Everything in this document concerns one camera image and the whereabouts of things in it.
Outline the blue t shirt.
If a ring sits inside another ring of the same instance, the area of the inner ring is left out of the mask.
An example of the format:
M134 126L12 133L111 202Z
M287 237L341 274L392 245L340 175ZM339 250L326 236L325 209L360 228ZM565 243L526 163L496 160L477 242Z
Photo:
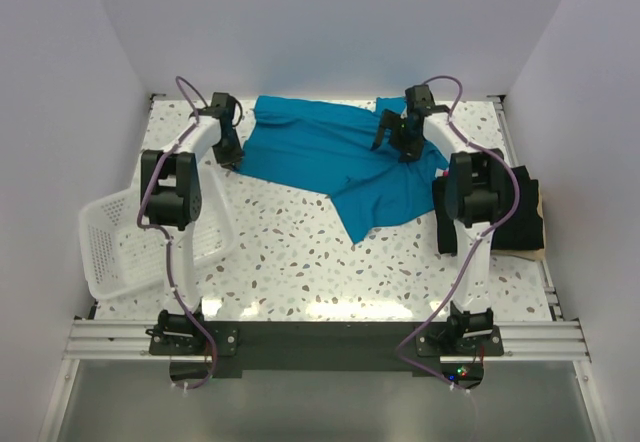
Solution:
M321 101L260 96L240 173L330 197L353 243L374 228L405 224L434 208L432 183L448 162L431 142L402 163L389 143L371 145L381 115L400 113L401 97L368 110Z

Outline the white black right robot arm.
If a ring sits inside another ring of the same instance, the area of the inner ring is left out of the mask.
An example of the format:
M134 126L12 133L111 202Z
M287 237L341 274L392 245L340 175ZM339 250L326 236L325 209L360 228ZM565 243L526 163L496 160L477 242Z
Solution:
M403 116L386 110L373 149L384 137L400 152L402 162L413 162L424 143L433 143L449 159L444 208L456 236L458 275L440 303L448 309L444 322L434 316L416 329L421 355L472 356L490 345L500 355L500 339L488 292L491 243L495 230L515 213L520 189L504 156L486 149L464 134L453 120L453 109L436 103L426 83L405 91Z

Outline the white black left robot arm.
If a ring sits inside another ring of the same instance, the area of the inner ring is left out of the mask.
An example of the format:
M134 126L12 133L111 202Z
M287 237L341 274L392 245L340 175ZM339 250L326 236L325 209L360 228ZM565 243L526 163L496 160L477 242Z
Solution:
M148 334L156 345L215 360L216 342L199 312L195 280L194 231L204 205L198 165L211 151L216 163L235 170L244 158L236 132L240 102L216 92L211 102L193 108L187 129L162 149L140 157L140 208L137 225L163 237L165 308Z

